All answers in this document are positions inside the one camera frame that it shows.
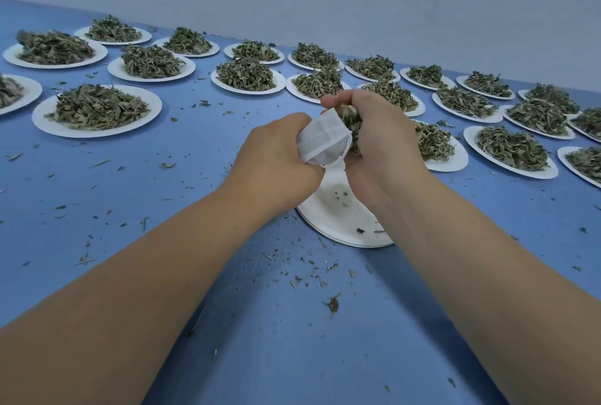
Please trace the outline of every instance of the blue tabletop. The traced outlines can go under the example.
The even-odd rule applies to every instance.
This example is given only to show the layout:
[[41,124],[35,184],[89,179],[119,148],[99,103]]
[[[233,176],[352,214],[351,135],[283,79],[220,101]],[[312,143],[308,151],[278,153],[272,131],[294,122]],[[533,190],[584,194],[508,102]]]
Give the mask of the blue tabletop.
[[[9,0],[0,0],[0,10],[2,50],[15,43],[18,29],[72,33],[102,17]],[[158,29],[153,40],[170,32]],[[222,49],[240,41],[208,38]],[[285,54],[291,51],[278,48]],[[253,127],[290,112],[316,117],[321,110],[285,90],[244,97],[218,89],[209,74],[227,61],[222,51],[196,59],[191,76],[157,84],[109,75],[106,64],[119,55],[119,48],[110,47],[103,61],[67,70],[27,69],[0,61],[0,72],[40,82],[40,101],[53,96],[54,87],[114,82],[149,89],[163,102],[158,118],[144,127],[84,141],[39,131],[31,121],[35,103],[0,116],[0,326],[141,236],[142,219],[147,217],[146,229],[151,229],[216,188]],[[399,63],[396,69],[405,66]],[[288,61],[273,68],[286,77],[299,72]],[[444,73],[452,79],[461,75]],[[351,86],[363,83],[346,71],[343,80]],[[66,84],[59,86],[58,81]],[[514,91],[534,86],[507,82]],[[474,124],[434,105],[431,92],[401,83],[425,102],[420,120],[445,119],[455,126],[455,135]],[[583,107],[601,105],[598,93],[569,92]],[[201,99],[210,106],[199,106]],[[234,113],[223,115],[226,111]],[[503,125],[517,130],[511,123]],[[565,145],[594,145],[580,135],[571,141],[537,139],[553,153]],[[601,206],[601,191],[570,173],[556,156],[557,178],[531,180],[495,166],[461,142],[468,148],[469,165],[437,174],[440,180],[543,262],[600,298],[601,210],[595,205]],[[14,161],[5,158],[16,153],[23,155]],[[106,159],[110,161],[91,167]],[[162,169],[161,163],[177,165]],[[57,210],[61,205],[66,208]],[[74,265],[85,253],[96,261]],[[327,287],[310,277],[309,259],[320,268],[339,264],[328,272]],[[306,277],[308,286],[291,287],[288,274]],[[330,318],[322,301],[338,293],[340,310]],[[395,246],[361,250],[337,244],[293,211],[262,228],[229,262],[199,303],[145,403],[369,401],[506,403]]]

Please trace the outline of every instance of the handful of dried leaves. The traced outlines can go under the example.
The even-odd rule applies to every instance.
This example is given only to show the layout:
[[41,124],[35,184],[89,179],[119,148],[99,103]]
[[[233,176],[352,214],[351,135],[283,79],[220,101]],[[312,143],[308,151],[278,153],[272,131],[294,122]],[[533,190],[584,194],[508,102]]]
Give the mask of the handful of dried leaves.
[[364,60],[346,60],[346,64],[368,79],[388,81],[393,78],[394,63],[381,55],[369,57]]
[[505,127],[485,127],[478,132],[476,144],[516,169],[539,171],[547,167],[547,150],[527,132],[512,134]]
[[317,44],[299,42],[298,47],[292,51],[292,58],[302,65],[315,69],[338,66],[338,59],[335,55],[332,52],[326,52]]
[[465,79],[465,84],[474,90],[482,91],[488,95],[509,97],[511,91],[509,85],[501,82],[501,75],[482,74],[478,71],[472,71],[470,77]]
[[151,45],[150,47],[126,46],[121,58],[129,75],[143,79],[161,79],[176,76],[182,72],[182,66],[185,65],[183,60],[158,45]]
[[277,52],[261,41],[248,39],[244,39],[242,44],[234,47],[232,53],[238,59],[257,59],[259,61],[274,61],[280,57]]
[[411,112],[418,105],[409,90],[401,88],[399,84],[394,82],[372,82],[371,84],[365,84],[363,90],[377,93],[389,103],[399,106],[403,109],[403,112]]
[[142,33],[137,29],[111,15],[107,15],[102,20],[94,19],[85,35],[90,39],[102,42],[128,42],[142,37]]
[[213,44],[198,31],[177,27],[173,36],[163,44],[163,47],[177,54],[200,55],[210,51]]
[[601,147],[589,147],[566,155],[578,172],[601,184]]
[[357,112],[357,109],[355,109],[351,105],[345,104],[338,106],[336,108],[336,113],[338,114],[338,117],[340,117],[340,119],[342,120],[342,123],[344,123],[344,126],[347,127],[348,130],[352,133],[353,142],[350,146],[349,153],[360,155],[361,151],[359,150],[357,140],[359,138],[359,129],[361,128],[361,123],[363,122],[361,116]]
[[567,134],[566,116],[551,101],[530,97],[507,110],[507,115],[525,127],[537,131],[555,135]]
[[601,107],[584,109],[578,117],[572,119],[572,123],[585,133],[601,139]]
[[419,144],[419,152],[424,161],[433,159],[434,161],[448,161],[449,157],[455,153],[455,146],[451,145],[451,133],[431,125],[414,121],[415,132]]
[[442,82],[442,68],[438,65],[412,67],[407,75],[410,79],[437,89],[446,87]]
[[274,75],[259,60],[237,59],[217,66],[219,80],[246,91],[266,91],[275,87]]
[[343,90],[342,74],[336,70],[336,66],[328,66],[311,74],[301,74],[293,83],[303,95],[315,99],[320,99],[323,95],[335,95]]
[[17,33],[17,41],[23,46],[18,58],[37,65],[70,65],[96,54],[85,40],[56,30],[29,33],[21,29]]
[[553,85],[536,84],[536,88],[530,90],[527,97],[536,97],[551,101],[564,114],[577,114],[580,112],[580,107],[570,99],[570,95]]
[[499,108],[492,105],[485,96],[458,88],[444,88],[436,92],[443,105],[460,114],[484,119],[497,112]]
[[0,109],[8,107],[21,99],[24,90],[15,80],[0,74]]
[[71,129],[98,131],[122,127],[150,111],[139,97],[102,85],[82,84],[57,98],[56,110],[46,117]]

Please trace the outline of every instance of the wall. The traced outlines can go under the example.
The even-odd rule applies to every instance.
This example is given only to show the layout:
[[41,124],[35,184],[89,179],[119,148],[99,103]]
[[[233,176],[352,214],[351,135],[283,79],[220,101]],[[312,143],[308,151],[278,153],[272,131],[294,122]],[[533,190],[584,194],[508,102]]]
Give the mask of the wall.
[[598,0],[26,0],[601,91]]

